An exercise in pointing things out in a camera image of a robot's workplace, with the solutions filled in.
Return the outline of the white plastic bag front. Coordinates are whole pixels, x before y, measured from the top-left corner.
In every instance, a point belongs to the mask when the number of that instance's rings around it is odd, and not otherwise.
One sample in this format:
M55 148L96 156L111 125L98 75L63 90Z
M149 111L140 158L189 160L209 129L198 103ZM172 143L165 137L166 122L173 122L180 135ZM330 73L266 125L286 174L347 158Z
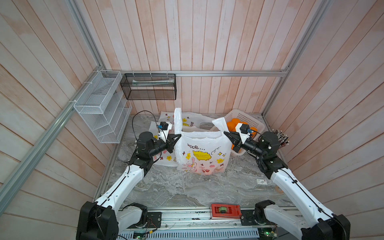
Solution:
M225 118L212 120L216 132L184 132L182 110L174 111L175 134L181 138L175 145L177 170L199 175L222 173L230 160L232 143L225 135L228 132Z

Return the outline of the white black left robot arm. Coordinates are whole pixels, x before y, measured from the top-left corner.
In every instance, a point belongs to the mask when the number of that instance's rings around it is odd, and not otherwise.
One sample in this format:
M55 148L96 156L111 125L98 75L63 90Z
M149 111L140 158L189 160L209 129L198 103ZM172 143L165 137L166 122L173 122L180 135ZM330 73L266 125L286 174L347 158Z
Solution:
M128 227L150 225L148 208L133 203L122 207L133 188L147 175L154 164L154 156L163 151L172 153L180 134L161 132L156 139L151 132L143 132L128 166L119 179L95 202L86 202L81 210L77 240L115 240Z

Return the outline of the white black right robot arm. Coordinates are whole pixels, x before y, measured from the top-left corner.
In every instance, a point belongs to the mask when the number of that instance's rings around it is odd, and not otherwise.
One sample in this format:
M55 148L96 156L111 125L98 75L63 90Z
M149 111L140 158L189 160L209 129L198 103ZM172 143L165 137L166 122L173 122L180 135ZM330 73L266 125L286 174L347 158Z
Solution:
M249 131L225 132L234 151L245 150L255 158L266 177L275 183L302 214L293 216L271 200L257 203L254 220L259 225L277 224L299 240L348 240L351 223L344 215L336 215L318 201L294 176L288 165L278 157L278 150L287 139L280 132L264 132L258 141Z

